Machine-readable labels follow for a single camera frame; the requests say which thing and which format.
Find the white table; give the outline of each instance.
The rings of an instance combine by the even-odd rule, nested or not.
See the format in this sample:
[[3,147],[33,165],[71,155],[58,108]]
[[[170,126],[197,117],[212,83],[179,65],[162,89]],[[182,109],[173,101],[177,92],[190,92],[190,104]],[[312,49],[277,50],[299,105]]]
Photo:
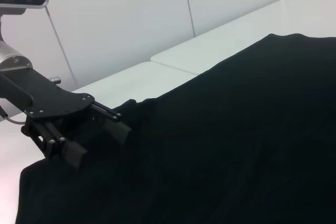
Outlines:
[[[141,102],[159,97],[195,76],[145,62],[75,92],[92,94],[98,102],[114,108],[129,99]],[[24,121],[25,115],[19,114],[12,119]],[[0,123],[0,224],[15,222],[21,171],[44,158],[34,142],[22,135],[20,128],[7,121]]]
[[168,49],[151,61],[200,74],[268,34],[336,37],[336,0],[281,0]]

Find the black garment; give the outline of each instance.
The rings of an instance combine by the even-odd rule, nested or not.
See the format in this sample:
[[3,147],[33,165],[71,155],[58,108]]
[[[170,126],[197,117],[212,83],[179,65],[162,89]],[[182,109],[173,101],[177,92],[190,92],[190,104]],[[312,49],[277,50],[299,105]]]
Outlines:
[[81,170],[23,170],[17,224],[335,222],[336,38],[269,35],[119,111],[122,154],[88,122]]

